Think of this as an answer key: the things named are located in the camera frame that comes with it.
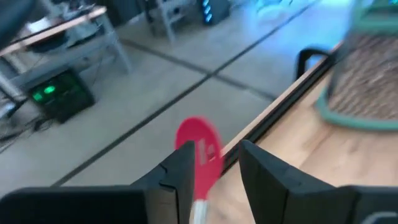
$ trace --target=floor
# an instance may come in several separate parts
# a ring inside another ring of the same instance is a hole
[[[173,151],[175,130],[194,114],[212,120],[226,144],[293,82],[301,49],[330,49],[343,38],[348,5],[296,0],[276,14],[249,4],[217,26],[178,30],[174,45],[144,22],[120,28],[134,72],[119,62],[101,68],[88,80],[97,104],[0,154],[0,195],[131,184]]]

